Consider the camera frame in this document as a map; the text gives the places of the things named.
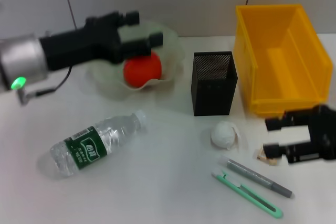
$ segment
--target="green led light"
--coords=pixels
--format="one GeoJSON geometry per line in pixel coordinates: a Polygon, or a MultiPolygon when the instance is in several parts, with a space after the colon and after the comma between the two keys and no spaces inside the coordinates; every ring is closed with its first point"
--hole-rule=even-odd
{"type": "Polygon", "coordinates": [[[20,89],[26,84],[27,79],[24,77],[18,77],[15,81],[13,81],[11,85],[11,89],[20,89]]]}

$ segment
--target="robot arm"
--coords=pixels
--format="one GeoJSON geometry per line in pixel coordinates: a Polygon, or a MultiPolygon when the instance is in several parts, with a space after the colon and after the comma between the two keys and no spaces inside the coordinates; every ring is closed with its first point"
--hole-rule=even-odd
{"type": "Polygon", "coordinates": [[[139,24],[139,13],[118,12],[99,18],[88,18],[83,28],[37,39],[22,36],[0,43],[0,92],[18,90],[21,103],[25,84],[47,78],[48,72],[71,67],[86,61],[103,59],[112,64],[150,55],[161,46],[162,33],[122,43],[118,28],[139,24]]]}
{"type": "Polygon", "coordinates": [[[282,118],[265,120],[268,131],[282,127],[307,125],[310,141],[283,145],[267,144],[264,151],[267,158],[280,158],[286,155],[288,163],[313,159],[336,159],[336,111],[326,105],[318,105],[310,110],[286,112],[282,118]]]}

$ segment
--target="black mesh pen holder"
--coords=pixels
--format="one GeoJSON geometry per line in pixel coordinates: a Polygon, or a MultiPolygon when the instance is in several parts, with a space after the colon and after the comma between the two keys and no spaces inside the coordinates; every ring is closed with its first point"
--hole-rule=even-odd
{"type": "Polygon", "coordinates": [[[194,115],[229,115],[237,79],[232,52],[194,53],[191,83],[194,115]]]}

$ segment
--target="bottle cap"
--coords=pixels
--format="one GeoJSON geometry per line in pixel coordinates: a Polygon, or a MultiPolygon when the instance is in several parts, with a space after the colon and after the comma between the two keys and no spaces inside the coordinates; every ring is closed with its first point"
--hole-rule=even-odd
{"type": "Polygon", "coordinates": [[[146,114],[142,110],[138,110],[134,114],[139,119],[140,128],[146,128],[146,126],[147,126],[146,114]]]}

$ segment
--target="green utility knife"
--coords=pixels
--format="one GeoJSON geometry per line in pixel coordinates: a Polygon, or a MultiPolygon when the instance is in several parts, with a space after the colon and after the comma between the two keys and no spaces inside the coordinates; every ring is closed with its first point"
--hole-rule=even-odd
{"type": "Polygon", "coordinates": [[[261,208],[268,214],[272,215],[274,218],[281,218],[283,216],[282,211],[268,202],[267,200],[263,199],[259,195],[257,195],[254,191],[249,189],[247,186],[242,185],[234,178],[228,176],[224,171],[221,169],[213,170],[212,175],[217,178],[220,182],[231,188],[233,191],[239,193],[244,198],[252,202],[257,207],[261,208]]]}

